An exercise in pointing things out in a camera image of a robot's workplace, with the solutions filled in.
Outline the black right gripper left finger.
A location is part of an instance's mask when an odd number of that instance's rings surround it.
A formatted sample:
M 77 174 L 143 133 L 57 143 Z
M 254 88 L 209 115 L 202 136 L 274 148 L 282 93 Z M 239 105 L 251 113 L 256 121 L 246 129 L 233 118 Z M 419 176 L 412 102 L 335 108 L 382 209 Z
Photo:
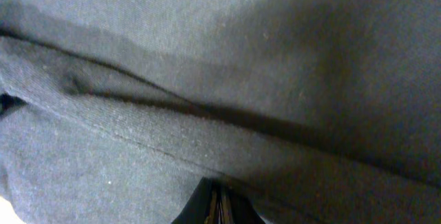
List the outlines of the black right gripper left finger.
M 172 224 L 203 224 L 209 214 L 214 189 L 213 180 L 202 178 Z

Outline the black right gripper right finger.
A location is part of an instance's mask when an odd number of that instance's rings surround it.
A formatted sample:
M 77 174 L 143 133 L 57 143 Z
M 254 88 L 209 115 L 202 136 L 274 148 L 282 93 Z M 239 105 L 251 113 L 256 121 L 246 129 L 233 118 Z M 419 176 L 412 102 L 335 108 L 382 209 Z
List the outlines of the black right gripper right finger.
M 246 197 L 223 185 L 220 186 L 219 214 L 221 224 L 265 224 Z

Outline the black t-shirt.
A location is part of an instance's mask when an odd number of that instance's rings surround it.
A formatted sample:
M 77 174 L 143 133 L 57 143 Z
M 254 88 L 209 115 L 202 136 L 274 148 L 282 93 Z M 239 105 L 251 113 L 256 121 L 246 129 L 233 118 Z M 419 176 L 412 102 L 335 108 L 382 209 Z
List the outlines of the black t-shirt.
M 440 0 L 1 0 L 1 103 L 27 223 L 440 222 Z

